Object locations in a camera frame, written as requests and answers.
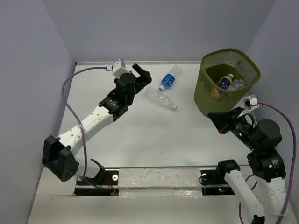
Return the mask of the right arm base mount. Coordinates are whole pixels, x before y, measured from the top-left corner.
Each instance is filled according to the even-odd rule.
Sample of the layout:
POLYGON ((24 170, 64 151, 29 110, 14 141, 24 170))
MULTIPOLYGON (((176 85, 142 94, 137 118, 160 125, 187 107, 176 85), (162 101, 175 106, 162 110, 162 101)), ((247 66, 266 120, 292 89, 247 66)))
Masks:
POLYGON ((235 195, 229 184, 220 177, 216 169, 204 169, 200 171, 199 183, 202 186, 203 196, 235 195))

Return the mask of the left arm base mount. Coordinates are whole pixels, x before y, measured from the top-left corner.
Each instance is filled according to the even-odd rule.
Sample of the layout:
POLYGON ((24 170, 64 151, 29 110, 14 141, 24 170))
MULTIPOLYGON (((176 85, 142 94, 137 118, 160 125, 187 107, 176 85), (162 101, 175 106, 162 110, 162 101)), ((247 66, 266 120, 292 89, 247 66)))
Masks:
POLYGON ((104 168, 95 159, 90 159, 92 165, 98 168, 94 178, 85 177, 76 180, 74 195, 76 196, 118 196, 119 169, 104 168))

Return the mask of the clear unlabelled bottle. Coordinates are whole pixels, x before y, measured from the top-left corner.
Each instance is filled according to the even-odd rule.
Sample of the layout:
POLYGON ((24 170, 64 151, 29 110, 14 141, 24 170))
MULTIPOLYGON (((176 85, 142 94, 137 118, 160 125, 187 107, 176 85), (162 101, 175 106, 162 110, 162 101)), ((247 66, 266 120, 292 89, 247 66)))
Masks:
POLYGON ((162 92, 153 89, 151 87, 148 87, 145 92, 145 96, 148 100, 150 100, 152 103, 167 109, 167 110, 176 110, 178 105, 175 104, 172 99, 170 99, 168 96, 164 95, 162 92))

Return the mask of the blue label bottle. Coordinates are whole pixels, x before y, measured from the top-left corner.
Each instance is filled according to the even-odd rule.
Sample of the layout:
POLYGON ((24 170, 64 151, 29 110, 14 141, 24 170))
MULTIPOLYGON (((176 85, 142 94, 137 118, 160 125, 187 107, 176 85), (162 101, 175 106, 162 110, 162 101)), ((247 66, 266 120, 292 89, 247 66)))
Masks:
POLYGON ((159 90, 164 91, 171 88, 177 78, 182 74, 182 68, 179 65, 174 65, 171 70, 163 77, 160 82, 159 90))
POLYGON ((236 79, 236 80, 233 80, 233 82, 230 84, 229 87, 231 90, 238 90, 245 86, 246 86, 246 82, 244 80, 236 79))

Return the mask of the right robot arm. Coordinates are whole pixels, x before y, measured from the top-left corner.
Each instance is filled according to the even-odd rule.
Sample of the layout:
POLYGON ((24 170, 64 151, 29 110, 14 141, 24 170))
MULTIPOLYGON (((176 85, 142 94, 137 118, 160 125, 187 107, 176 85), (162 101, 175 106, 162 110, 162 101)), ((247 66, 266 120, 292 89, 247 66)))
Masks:
POLYGON ((215 178, 228 183, 240 200, 253 224, 289 224, 291 219, 284 209, 287 205, 285 165, 275 149, 282 141, 279 125, 271 119, 262 119, 252 126, 245 119, 245 110, 237 107, 229 112, 209 113, 220 134, 233 133, 251 153, 249 166, 261 192, 257 199, 245 182, 235 160, 218 163, 215 178))

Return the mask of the orange juice bottle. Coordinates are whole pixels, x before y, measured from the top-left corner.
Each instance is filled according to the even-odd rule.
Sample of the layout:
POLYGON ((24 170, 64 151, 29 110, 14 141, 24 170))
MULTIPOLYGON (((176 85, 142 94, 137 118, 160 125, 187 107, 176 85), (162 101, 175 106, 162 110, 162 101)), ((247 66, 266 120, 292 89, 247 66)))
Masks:
MULTIPOLYGON (((221 89, 224 89, 224 90, 227 90, 228 87, 230 86, 230 84, 232 83, 234 79, 234 75, 233 74, 228 74, 226 76, 223 76, 219 82, 217 83, 217 87, 221 88, 221 89)), ((221 95, 222 95, 222 92, 219 91, 218 89, 214 88, 210 93, 209 95, 216 99, 216 100, 220 100, 221 98, 221 95)))

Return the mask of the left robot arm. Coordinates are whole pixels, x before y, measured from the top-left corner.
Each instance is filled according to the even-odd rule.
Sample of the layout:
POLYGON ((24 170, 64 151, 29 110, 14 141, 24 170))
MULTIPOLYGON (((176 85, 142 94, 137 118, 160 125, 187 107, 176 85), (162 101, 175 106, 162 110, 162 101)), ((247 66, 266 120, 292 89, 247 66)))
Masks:
POLYGON ((66 82, 61 87, 61 96, 77 125, 69 131, 44 140, 42 164, 60 181, 66 182, 72 177, 79 177, 92 184, 102 182, 105 169, 94 159, 87 158, 86 143, 104 127, 114 123, 132 105, 135 95, 152 82, 150 72, 138 64, 132 68, 139 74, 136 77, 118 60, 112 66, 99 66, 95 69, 110 71, 115 77, 115 88, 83 120, 70 107, 65 98, 66 82))

